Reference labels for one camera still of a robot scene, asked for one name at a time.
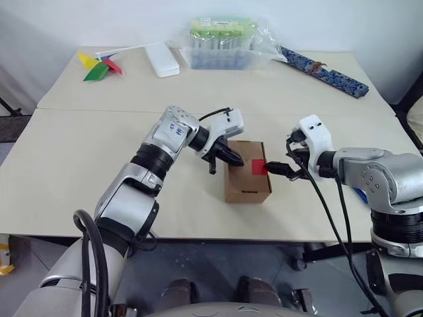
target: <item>floor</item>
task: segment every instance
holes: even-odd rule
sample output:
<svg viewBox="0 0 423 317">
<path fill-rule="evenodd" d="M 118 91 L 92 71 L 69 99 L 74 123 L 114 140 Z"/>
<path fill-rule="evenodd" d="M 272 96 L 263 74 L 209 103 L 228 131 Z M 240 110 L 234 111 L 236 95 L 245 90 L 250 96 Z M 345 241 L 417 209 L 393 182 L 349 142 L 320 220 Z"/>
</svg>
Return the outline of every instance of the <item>floor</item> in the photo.
<svg viewBox="0 0 423 317">
<path fill-rule="evenodd" d="M 0 164 L 13 144 L 0 144 Z M 0 316 L 11 317 L 36 288 L 66 247 L 12 236 L 11 261 L 16 269 L 0 276 Z M 170 281 L 187 277 L 198 287 L 201 301 L 228 301 L 242 275 L 270 283 L 288 305 L 292 288 L 308 288 L 320 316 L 359 317 L 369 302 L 353 280 L 344 258 L 309 264 L 304 271 L 288 265 L 295 248 L 259 244 L 159 243 L 151 252 L 136 252 L 127 264 L 115 302 L 126 302 L 141 315 L 154 311 Z M 354 256 L 365 276 L 363 254 Z"/>
</svg>

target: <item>black metal stand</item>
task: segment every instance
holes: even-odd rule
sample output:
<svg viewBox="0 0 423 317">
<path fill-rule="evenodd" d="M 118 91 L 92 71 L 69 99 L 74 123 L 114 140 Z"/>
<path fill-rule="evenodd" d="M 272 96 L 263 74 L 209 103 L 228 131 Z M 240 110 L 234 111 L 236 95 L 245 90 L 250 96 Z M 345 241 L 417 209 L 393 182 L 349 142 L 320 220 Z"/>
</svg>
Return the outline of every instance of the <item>black metal stand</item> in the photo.
<svg viewBox="0 0 423 317">
<path fill-rule="evenodd" d="M 352 253 L 360 253 L 371 250 L 373 248 L 371 243 L 353 243 Z M 342 251 L 342 247 L 340 244 L 336 244 L 334 246 L 327 246 L 325 248 L 321 248 L 318 250 L 313 251 L 305 251 L 303 253 L 303 261 L 305 263 L 319 261 L 319 260 L 327 260 L 331 258 L 336 258 L 339 256 L 343 256 L 344 252 Z"/>
<path fill-rule="evenodd" d="M 6 109 L 7 111 L 9 111 L 9 113 L 11 114 L 11 117 L 17 117 L 17 116 L 21 116 L 21 110 L 20 108 L 17 108 L 16 110 L 12 109 L 12 107 L 10 107 L 7 102 L 5 102 L 1 97 L 0 97 L 0 104 L 4 107 L 4 109 Z"/>
</svg>

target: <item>plastic bag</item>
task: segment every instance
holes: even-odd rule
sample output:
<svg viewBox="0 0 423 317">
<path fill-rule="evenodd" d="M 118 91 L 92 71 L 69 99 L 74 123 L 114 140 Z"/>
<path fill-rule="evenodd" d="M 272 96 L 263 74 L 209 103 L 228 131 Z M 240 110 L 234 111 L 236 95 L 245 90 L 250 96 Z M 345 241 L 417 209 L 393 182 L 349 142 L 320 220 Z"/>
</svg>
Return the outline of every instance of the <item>plastic bag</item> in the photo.
<svg viewBox="0 0 423 317">
<path fill-rule="evenodd" d="M 248 69 L 271 59 L 286 61 L 268 28 L 250 18 L 202 17 L 180 38 L 180 52 L 193 69 Z"/>
</svg>

